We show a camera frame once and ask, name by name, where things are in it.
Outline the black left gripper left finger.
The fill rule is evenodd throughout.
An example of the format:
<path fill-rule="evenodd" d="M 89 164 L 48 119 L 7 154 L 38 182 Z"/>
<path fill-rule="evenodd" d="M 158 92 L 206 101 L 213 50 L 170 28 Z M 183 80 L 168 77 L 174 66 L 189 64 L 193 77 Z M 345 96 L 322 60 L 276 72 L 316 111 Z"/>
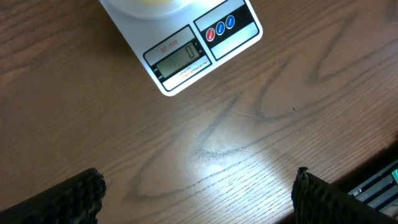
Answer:
<path fill-rule="evenodd" d="M 90 168 L 1 211 L 1 223 L 97 224 L 105 194 L 103 175 Z"/>

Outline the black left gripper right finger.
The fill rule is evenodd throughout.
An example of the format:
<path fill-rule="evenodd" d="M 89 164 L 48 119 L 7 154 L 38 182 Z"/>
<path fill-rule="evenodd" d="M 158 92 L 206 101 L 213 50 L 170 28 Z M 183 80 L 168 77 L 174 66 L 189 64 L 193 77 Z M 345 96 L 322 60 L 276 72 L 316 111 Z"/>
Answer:
<path fill-rule="evenodd" d="M 397 224 L 307 170 L 298 168 L 292 187 L 296 224 Z"/>

